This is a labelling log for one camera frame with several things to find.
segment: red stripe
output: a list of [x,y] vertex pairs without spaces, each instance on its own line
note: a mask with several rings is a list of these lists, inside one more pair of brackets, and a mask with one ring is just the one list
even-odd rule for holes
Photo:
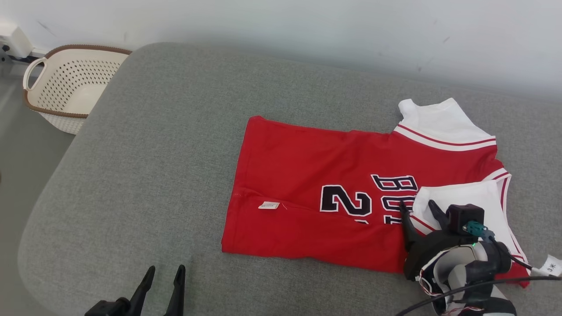
[[478,142],[473,142],[473,143],[461,143],[461,144],[459,144],[459,143],[448,143],[448,142],[444,142],[444,141],[438,141],[437,139],[434,139],[434,138],[431,138],[431,137],[427,137],[427,136],[422,135],[422,134],[420,134],[420,133],[418,133],[418,132],[416,132],[416,131],[414,131],[414,130],[411,130],[411,129],[409,129],[409,128],[403,126],[403,125],[398,124],[398,126],[401,127],[401,128],[404,128],[405,130],[407,130],[407,131],[409,131],[409,132],[411,132],[411,133],[414,133],[414,134],[416,134],[416,135],[418,135],[418,136],[421,136],[421,137],[423,137],[423,138],[425,138],[425,139],[428,139],[428,140],[430,140],[430,141],[432,141],[432,142],[436,142],[436,143],[440,143],[440,144],[445,144],[445,145],[451,145],[451,146],[476,145],[476,144],[487,143],[487,142],[495,141],[495,140],[496,140],[495,137],[492,137],[492,138],[490,138],[490,139],[484,139],[483,141],[478,141]]
[[501,201],[501,210],[505,213],[504,210],[504,196],[505,196],[505,184],[507,183],[507,179],[504,179],[504,184],[501,187],[501,197],[500,197],[500,201]]
[[509,172],[502,173],[502,174],[498,175],[496,178],[493,178],[492,180],[498,180],[499,178],[503,177],[504,175],[508,175],[508,174],[509,174]]
[[410,215],[410,217],[413,218],[413,219],[415,219],[415,220],[417,220],[418,223],[422,224],[423,226],[425,226],[425,227],[431,229],[431,231],[435,231],[435,229],[433,229],[433,227],[429,226],[428,224],[425,224],[425,223],[422,222],[419,218],[417,218],[417,217],[415,217],[415,216],[412,216],[412,215]]
[[[507,192],[505,192],[505,191],[506,191],[506,187],[505,187],[506,185],[507,185],[507,178],[504,179],[504,184],[503,184],[502,187],[501,187],[501,198],[500,198],[500,200],[501,200],[501,210],[504,211],[504,213],[505,213],[505,209],[504,209],[504,199],[506,198],[505,195],[506,195],[506,193],[507,193]],[[519,250],[519,247],[517,246],[517,243],[515,242],[515,239],[513,239],[513,236],[511,237],[511,240],[513,241],[513,245],[515,246],[515,249],[517,249],[517,252],[518,252],[518,253],[521,253],[521,250]]]

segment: black cable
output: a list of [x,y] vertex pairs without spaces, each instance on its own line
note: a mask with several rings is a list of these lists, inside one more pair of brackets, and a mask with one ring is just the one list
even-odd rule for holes
[[504,254],[508,255],[509,258],[511,258],[515,263],[522,265],[523,267],[525,267],[525,269],[529,269],[532,270],[533,267],[529,264],[526,264],[525,262],[517,259],[516,257],[514,257],[512,254],[509,253],[509,251],[506,251],[505,249],[503,249],[502,247],[500,247],[500,245],[497,243],[496,239],[493,236],[489,236],[490,241],[492,241],[492,243],[494,244],[494,246],[496,246],[496,248],[498,248],[501,252],[503,252]]
[[434,301],[442,299],[446,296],[450,296],[450,295],[453,295],[455,293],[468,290],[470,288],[475,288],[475,287],[484,286],[484,285],[491,285],[491,284],[500,284],[500,283],[506,283],[506,282],[539,281],[539,280],[562,281],[562,278],[561,277],[555,277],[555,276],[548,276],[548,277],[537,276],[537,277],[525,277],[525,278],[513,278],[513,279],[501,279],[501,280],[484,281],[484,282],[476,283],[476,284],[473,284],[473,285],[467,285],[467,286],[459,287],[459,288],[456,288],[452,291],[449,291],[447,293],[443,293],[443,294],[438,295],[438,296],[433,296],[430,299],[427,299],[425,301],[421,301],[421,302],[419,302],[415,305],[412,305],[412,306],[408,307],[407,309],[405,309],[405,310],[399,312],[398,314],[396,314],[396,316],[406,315],[407,313],[409,313],[409,312],[411,312],[415,309],[418,309],[418,308],[420,308],[424,305],[427,305],[429,303],[432,303]]

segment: power outlet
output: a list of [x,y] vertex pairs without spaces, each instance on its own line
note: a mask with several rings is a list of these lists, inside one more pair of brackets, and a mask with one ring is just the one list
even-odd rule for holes
[[0,22],[0,48],[10,56],[26,58],[33,45],[17,25]]

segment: white wall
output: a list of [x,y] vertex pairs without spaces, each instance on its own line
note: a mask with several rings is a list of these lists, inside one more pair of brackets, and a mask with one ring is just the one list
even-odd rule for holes
[[560,0],[0,0],[41,49],[230,38],[562,101]]

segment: size tag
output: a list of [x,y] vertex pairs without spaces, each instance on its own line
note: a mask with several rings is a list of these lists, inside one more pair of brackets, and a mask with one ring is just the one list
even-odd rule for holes
[[262,210],[276,210],[278,206],[279,206],[278,202],[263,202],[257,208]]
[[558,277],[562,274],[562,260],[549,255],[541,270]]

